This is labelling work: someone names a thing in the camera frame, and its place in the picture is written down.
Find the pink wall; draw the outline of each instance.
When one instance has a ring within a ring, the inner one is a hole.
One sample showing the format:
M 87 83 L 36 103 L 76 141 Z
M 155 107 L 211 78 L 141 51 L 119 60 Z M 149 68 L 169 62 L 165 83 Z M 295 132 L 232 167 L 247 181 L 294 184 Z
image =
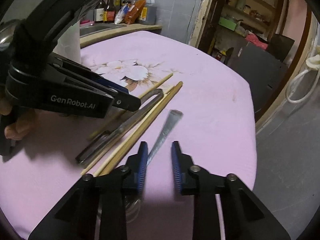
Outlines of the pink wall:
M 288 16 L 285 22 L 284 36 L 287 36 L 295 40 L 288 56 L 285 59 L 285 63 L 290 65 L 293 60 L 294 55 L 297 52 L 302 33 L 304 30 L 304 25 L 307 16 L 307 3 L 305 0 L 289 0 Z

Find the sauce bottle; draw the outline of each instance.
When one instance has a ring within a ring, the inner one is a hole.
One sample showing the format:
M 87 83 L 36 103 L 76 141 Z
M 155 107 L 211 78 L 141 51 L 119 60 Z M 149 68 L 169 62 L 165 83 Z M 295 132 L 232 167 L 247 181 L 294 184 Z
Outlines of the sauce bottle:
M 126 6 L 126 5 L 130 6 L 131 5 L 131 1 L 130 0 L 123 0 L 122 7 Z
M 101 0 L 100 3 L 97 4 L 97 6 L 94 9 L 94 21 L 96 23 L 102 23 L 103 22 L 103 13 L 104 8 L 106 7 L 106 3 L 104 0 Z
M 103 22 L 114 22 L 116 16 L 116 7 L 113 0 L 108 0 L 103 13 Z
M 120 9 L 122 8 L 121 0 L 115 0 L 115 7 L 116 7 L 116 14 L 117 14 L 118 11 L 120 11 Z
M 142 9 L 139 23 L 144 25 L 154 25 L 156 23 L 157 7 L 155 0 L 146 0 L 146 5 Z

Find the chopstick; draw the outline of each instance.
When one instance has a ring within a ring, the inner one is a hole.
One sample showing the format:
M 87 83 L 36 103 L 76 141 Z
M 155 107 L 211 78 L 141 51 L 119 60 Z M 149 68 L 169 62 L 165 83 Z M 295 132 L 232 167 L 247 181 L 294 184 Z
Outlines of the chopstick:
M 167 89 L 164 92 L 164 95 L 168 94 L 173 88 L 174 86 L 171 86 L 169 89 Z M 86 174 L 126 133 L 127 131 L 119 134 L 119 136 L 110 141 L 108 145 L 100 151 L 99 155 L 85 169 L 82 170 L 81 175 Z
M 172 76 L 173 76 L 173 73 L 170 73 L 169 75 L 165 76 L 165 77 L 164 77 L 163 79 L 161 79 L 159 82 L 157 82 L 156 84 L 154 84 L 151 88 L 149 88 L 148 90 L 146 90 L 145 92 L 143 92 L 141 95 L 139 95 L 138 98 L 141 99 L 141 98 L 143 98 L 147 93 L 149 93 L 150 91 L 157 89 L 157 88 L 160 87 L 164 82 L 166 82 L 169 78 L 171 78 Z M 120 111 L 116 112 L 114 115 L 110 116 L 110 117 L 108 118 L 108 120 L 106 120 L 106 123 L 105 123 L 102 127 L 100 127 L 98 130 L 96 130 L 95 132 L 93 132 L 93 133 L 90 135 L 89 139 L 92 140 L 92 139 L 94 139 L 98 134 L 100 134 L 101 132 L 105 131 L 105 130 L 107 129 L 107 125 L 108 125 L 111 121 L 119 118 L 119 117 L 120 117 L 121 115 L 123 115 L 125 112 L 126 112 L 126 110 L 121 109 Z
M 169 75 L 165 76 L 163 79 L 161 79 L 159 82 L 154 84 L 151 88 L 148 90 L 144 91 L 141 95 L 138 96 L 138 98 L 143 98 L 146 94 L 148 94 L 150 91 L 157 89 L 160 87 L 164 82 L 166 82 L 169 78 L 173 76 L 173 73 L 170 73 Z
M 102 165 L 95 171 L 93 176 L 105 175 L 112 171 L 121 159 L 128 153 L 132 146 L 137 142 L 141 135 L 152 124 L 156 117 L 161 113 L 165 106 L 181 89 L 183 83 L 180 81 L 174 88 L 166 94 L 162 100 L 150 110 L 150 112 L 138 124 L 138 127 L 111 153 L 111 155 L 102 163 Z

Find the finger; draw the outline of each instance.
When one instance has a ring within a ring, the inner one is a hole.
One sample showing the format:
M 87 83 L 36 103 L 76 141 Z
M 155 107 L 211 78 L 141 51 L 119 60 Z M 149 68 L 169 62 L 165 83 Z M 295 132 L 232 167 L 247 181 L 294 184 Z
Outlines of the finger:
M 29 109 L 22 116 L 17 119 L 16 131 L 22 133 L 25 130 L 31 130 L 36 125 L 38 115 L 34 109 Z
M 10 114 L 12 110 L 12 105 L 9 103 L 9 101 L 6 98 L 0 99 L 0 114 L 2 115 L 8 115 Z
M 22 140 L 23 137 L 25 137 L 29 132 L 30 132 L 30 130 L 25 130 L 21 133 L 18 133 L 16 130 L 16 123 L 10 124 L 4 129 L 5 137 L 7 139 L 13 139 L 16 141 Z

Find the pink cloth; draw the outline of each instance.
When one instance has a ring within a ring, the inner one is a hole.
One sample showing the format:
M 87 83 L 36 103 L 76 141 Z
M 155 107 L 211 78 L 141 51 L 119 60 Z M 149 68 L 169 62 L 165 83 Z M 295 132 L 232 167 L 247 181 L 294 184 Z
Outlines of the pink cloth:
M 148 166 L 140 214 L 127 225 L 129 240 L 191 239 L 193 198 L 175 195 L 170 156 L 174 140 L 195 164 L 222 176 L 235 173 L 253 188 L 257 163 L 253 105 L 249 85 L 237 73 L 191 46 L 148 32 L 99 42 L 82 49 L 81 55 L 84 65 L 125 82 L 134 95 L 171 72 L 174 75 L 163 88 L 184 82 L 139 140 L 150 150 L 169 110 L 184 113 Z M 17 154 L 0 162 L 0 206 L 22 237 L 28 237 L 80 178 L 74 158 L 102 123 L 42 112 L 37 129 L 21 141 Z
M 247 37 L 245 39 L 247 41 L 252 42 L 257 47 L 263 48 L 264 50 L 266 50 L 268 47 L 268 44 L 259 41 L 258 37 L 255 34 L 249 34 L 249 35 L 247 35 Z

